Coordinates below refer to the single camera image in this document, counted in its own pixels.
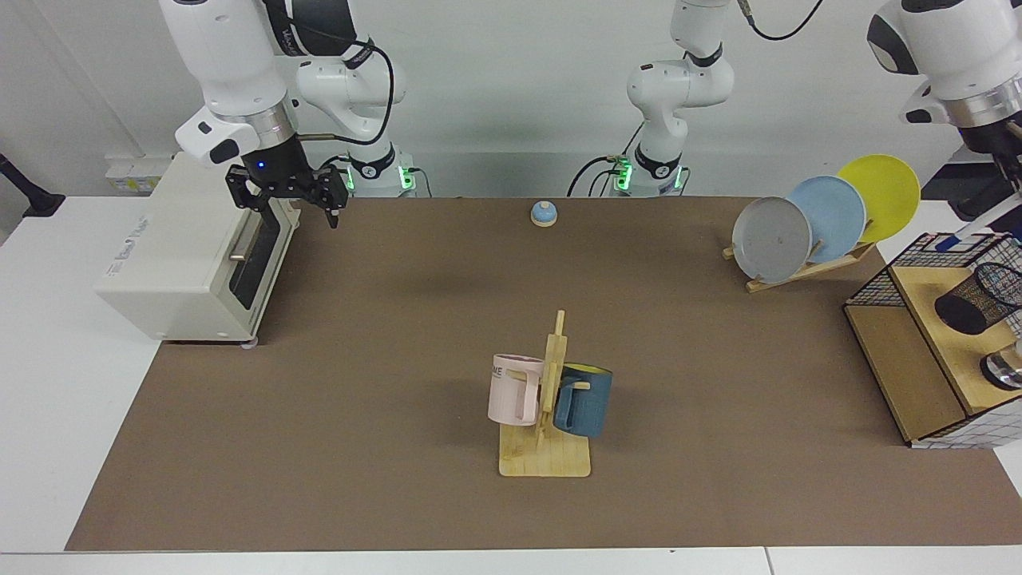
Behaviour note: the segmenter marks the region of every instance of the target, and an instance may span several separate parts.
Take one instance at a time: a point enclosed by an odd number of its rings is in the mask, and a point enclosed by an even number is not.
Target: wall outlet
[[[107,157],[106,180],[113,189],[130,195],[149,195],[171,166],[170,156]]]

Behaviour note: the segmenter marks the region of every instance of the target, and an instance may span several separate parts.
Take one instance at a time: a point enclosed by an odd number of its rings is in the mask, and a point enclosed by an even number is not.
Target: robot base
[[[416,178],[409,173],[413,165],[412,155],[398,150],[398,158],[376,179],[366,179],[351,167],[342,174],[353,197],[419,197]]]
[[[679,165],[675,172],[665,179],[654,180],[647,174],[642,174],[640,170],[631,170],[631,174],[622,175],[613,180],[614,197],[661,197],[671,195],[682,195],[685,186],[689,183],[689,176],[692,171],[685,165]]]

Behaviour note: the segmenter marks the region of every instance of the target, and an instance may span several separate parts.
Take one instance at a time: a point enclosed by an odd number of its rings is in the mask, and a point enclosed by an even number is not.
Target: black mesh cup
[[[934,307],[953,330],[978,336],[1022,309],[1022,273],[1001,263],[980,263]]]

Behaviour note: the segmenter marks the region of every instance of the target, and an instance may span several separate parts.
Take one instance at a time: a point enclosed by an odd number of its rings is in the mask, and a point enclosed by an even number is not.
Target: plate
[[[812,232],[798,205],[784,197],[762,197],[742,210],[732,241],[735,260],[745,275],[782,283],[805,265]]]
[[[866,202],[855,186],[835,176],[809,178],[788,194],[812,228],[812,245],[823,244],[809,261],[823,263],[851,251],[866,229]]]
[[[916,215],[922,191],[912,166],[893,155],[866,155],[837,175],[855,186],[866,202],[870,220],[862,241],[874,242],[894,235]]]

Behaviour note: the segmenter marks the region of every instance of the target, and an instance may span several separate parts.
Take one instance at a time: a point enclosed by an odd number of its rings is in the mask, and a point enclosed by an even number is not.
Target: wooden box
[[[918,448],[993,448],[1022,439],[1022,391],[988,383],[980,361],[1022,335],[1022,315],[981,336],[955,332],[933,303],[984,261],[1022,267],[1010,236],[977,235],[949,252],[923,235],[845,304],[904,440]]]

